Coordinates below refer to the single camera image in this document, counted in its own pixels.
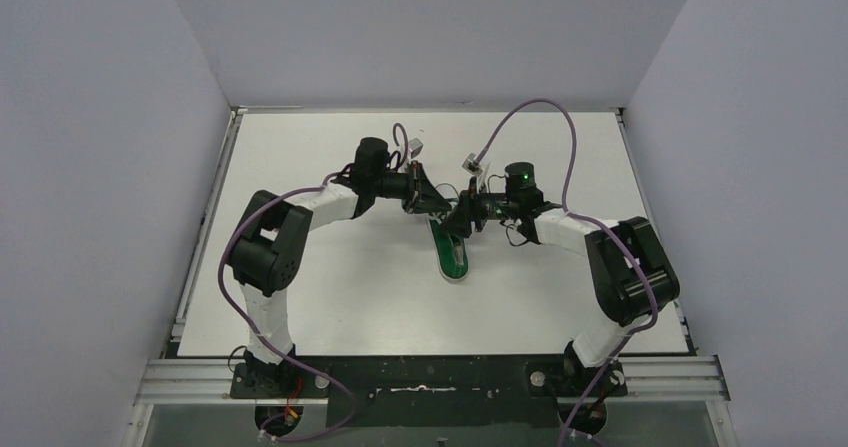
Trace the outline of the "aluminium front rail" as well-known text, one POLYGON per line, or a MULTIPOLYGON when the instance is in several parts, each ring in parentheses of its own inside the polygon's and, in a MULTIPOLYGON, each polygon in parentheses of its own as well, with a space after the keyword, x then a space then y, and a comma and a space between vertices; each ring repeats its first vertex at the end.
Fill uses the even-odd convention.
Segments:
MULTIPOLYGON (((720 402, 730 399, 716 356, 622 357, 628 393, 619 402, 720 402)), ((224 359, 154 359, 148 362, 136 405, 245 404, 229 392, 224 359)))

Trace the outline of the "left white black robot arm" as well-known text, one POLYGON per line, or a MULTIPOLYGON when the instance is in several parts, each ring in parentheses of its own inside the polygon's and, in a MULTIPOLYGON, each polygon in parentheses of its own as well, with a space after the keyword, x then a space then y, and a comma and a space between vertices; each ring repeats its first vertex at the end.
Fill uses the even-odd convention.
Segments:
POLYGON ((219 268, 230 269, 244 302, 231 306, 246 321, 250 340, 242 378, 272 396, 295 387, 294 342, 288 327, 287 289, 299 272, 311 231, 362 216, 379 198, 400 201, 408 214, 446 214, 452 204, 413 161, 393 167, 386 141, 365 137, 354 160, 319 187, 251 198, 225 248, 219 268))

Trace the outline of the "white shoelace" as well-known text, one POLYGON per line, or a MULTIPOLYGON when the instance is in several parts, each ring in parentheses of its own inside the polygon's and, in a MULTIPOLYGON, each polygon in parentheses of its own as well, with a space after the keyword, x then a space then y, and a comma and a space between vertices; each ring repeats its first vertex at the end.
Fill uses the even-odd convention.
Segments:
POLYGON ((459 214, 456 208, 432 214, 430 219, 435 221, 436 224, 443 229, 455 229, 459 225, 459 214))

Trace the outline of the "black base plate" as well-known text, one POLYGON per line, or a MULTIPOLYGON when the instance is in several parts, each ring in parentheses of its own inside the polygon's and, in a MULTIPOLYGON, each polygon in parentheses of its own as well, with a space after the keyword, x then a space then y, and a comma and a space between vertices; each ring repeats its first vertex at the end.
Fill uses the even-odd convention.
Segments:
POLYGON ((310 401, 327 408, 326 424, 347 415, 352 427, 481 427, 525 424, 553 428, 570 417, 599 428, 605 401, 628 393, 624 369, 613 362, 600 380, 575 355, 302 356, 269 370, 253 360, 234 367, 229 395, 255 400, 258 422, 310 401))

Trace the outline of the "green canvas sneaker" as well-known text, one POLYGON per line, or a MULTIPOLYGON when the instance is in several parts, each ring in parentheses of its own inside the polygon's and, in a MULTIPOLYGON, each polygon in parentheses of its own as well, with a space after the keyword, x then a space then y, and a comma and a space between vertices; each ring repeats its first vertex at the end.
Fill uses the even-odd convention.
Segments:
POLYGON ((430 216, 427 216, 427 226, 436 252, 438 271, 446 281, 459 283, 469 272, 465 241, 448 235, 430 216))

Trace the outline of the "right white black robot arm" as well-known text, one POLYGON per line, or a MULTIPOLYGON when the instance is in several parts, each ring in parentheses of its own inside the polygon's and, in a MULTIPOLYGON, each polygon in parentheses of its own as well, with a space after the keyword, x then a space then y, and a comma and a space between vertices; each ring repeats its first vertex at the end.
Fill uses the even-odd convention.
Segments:
POLYGON ((589 320, 566 347, 576 358, 563 365, 562 379, 574 393, 590 392, 602 379, 600 366, 654 327, 679 296, 679 281, 652 225, 643 217, 599 220, 546 200, 529 162, 507 166, 502 192, 489 190, 480 163, 470 160, 464 168, 472 177, 440 223, 445 233, 468 238, 497 221, 525 244, 559 247, 587 261, 593 283, 589 320))

